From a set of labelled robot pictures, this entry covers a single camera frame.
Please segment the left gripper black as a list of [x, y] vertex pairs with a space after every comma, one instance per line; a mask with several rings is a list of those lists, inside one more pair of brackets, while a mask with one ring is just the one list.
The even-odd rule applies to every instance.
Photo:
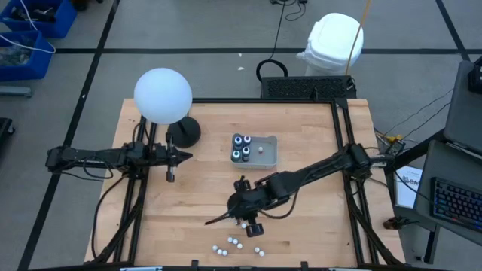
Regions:
[[156, 166], [167, 166], [166, 180], [170, 183], [175, 181], [175, 167], [183, 163], [186, 160], [192, 158], [193, 154], [176, 149], [174, 151], [174, 145], [172, 143], [172, 134], [166, 133], [166, 145], [161, 143], [154, 143], [153, 145], [155, 154]]

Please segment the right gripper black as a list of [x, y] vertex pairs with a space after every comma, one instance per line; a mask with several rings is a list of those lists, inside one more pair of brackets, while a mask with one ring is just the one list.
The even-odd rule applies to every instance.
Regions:
[[270, 201], [263, 187], [251, 188], [248, 180], [243, 176], [234, 182], [235, 193], [227, 201], [228, 215], [222, 215], [207, 221], [205, 225], [210, 225], [223, 221], [228, 218], [235, 218], [238, 221], [247, 221], [247, 237], [256, 237], [264, 234], [261, 223], [256, 221], [258, 212], [267, 206]]

